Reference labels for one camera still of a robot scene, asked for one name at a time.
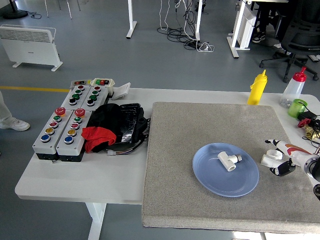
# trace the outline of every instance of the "yellow floor line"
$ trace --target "yellow floor line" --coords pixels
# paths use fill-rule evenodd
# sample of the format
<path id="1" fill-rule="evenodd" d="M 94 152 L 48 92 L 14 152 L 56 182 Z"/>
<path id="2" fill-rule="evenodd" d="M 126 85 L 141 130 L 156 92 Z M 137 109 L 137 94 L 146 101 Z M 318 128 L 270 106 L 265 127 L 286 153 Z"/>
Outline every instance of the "yellow floor line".
<path id="1" fill-rule="evenodd" d="M 68 93 L 70 89 L 61 88 L 42 88 L 42 87 L 25 87 L 25 86 L 0 86 L 0 89 L 6 90 L 25 90 L 25 91 L 41 91 L 41 92 L 60 92 Z"/>

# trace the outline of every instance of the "blue plate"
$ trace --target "blue plate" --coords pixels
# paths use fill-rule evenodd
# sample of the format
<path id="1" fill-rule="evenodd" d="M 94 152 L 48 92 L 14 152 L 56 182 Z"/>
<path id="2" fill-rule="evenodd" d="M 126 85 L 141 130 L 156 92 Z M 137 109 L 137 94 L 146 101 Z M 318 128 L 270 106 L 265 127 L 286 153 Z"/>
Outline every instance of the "blue plate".
<path id="1" fill-rule="evenodd" d="M 229 156 L 240 154 L 242 161 L 233 171 L 227 171 L 218 158 L 225 151 Z M 223 197 L 241 197 L 258 184 L 259 170 L 255 161 L 237 146 L 211 143 L 200 148 L 193 157 L 193 172 L 199 182 L 210 192 Z"/>

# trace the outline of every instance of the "clear squeeze bottle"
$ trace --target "clear squeeze bottle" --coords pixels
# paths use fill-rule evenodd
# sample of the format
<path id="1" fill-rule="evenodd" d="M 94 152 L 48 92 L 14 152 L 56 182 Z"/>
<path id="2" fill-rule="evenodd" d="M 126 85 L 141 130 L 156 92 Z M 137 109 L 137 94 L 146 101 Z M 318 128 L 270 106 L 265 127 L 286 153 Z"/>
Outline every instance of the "clear squeeze bottle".
<path id="1" fill-rule="evenodd" d="M 266 75 L 266 70 L 264 70 L 263 73 L 256 76 L 253 84 L 250 86 L 251 93 L 248 99 L 249 105 L 259 104 L 262 94 L 264 93 L 267 81 L 268 81 L 268 77 Z"/>
<path id="2" fill-rule="evenodd" d="M 304 87 L 307 76 L 304 74 L 306 67 L 303 66 L 301 71 L 296 72 L 291 78 L 288 86 L 286 86 L 281 99 L 280 105 L 284 108 L 289 108 L 293 100 L 300 97 L 302 88 Z"/>

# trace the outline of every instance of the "control panel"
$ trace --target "control panel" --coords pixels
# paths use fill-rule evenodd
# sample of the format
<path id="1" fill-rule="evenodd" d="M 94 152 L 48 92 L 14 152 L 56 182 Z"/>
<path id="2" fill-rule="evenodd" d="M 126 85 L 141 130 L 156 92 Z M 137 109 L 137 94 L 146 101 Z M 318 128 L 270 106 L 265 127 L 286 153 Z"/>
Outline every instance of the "control panel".
<path id="1" fill-rule="evenodd" d="M 92 111 L 78 108 L 70 117 L 56 146 L 61 161 L 81 162 L 84 154 L 85 139 L 81 136 L 82 129 L 88 124 Z"/>
<path id="2" fill-rule="evenodd" d="M 108 97 L 106 86 L 76 85 L 62 103 L 65 109 L 95 111 Z"/>
<path id="3" fill-rule="evenodd" d="M 56 147 L 72 113 L 73 110 L 63 107 L 54 111 L 32 146 L 39 159 L 59 159 Z"/>

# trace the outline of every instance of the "yellow squeeze bottle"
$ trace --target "yellow squeeze bottle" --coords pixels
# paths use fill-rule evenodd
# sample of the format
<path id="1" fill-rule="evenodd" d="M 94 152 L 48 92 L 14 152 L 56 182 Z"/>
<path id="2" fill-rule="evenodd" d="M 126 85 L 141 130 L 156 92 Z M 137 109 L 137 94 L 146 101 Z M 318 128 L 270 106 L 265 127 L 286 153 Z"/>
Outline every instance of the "yellow squeeze bottle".
<path id="1" fill-rule="evenodd" d="M 264 89 L 266 87 L 267 81 L 268 81 L 268 77 L 266 75 L 266 70 L 264 70 L 263 73 L 256 76 L 253 84 L 250 86 L 251 92 L 248 99 L 249 105 L 259 104 L 262 94 L 264 92 Z"/>

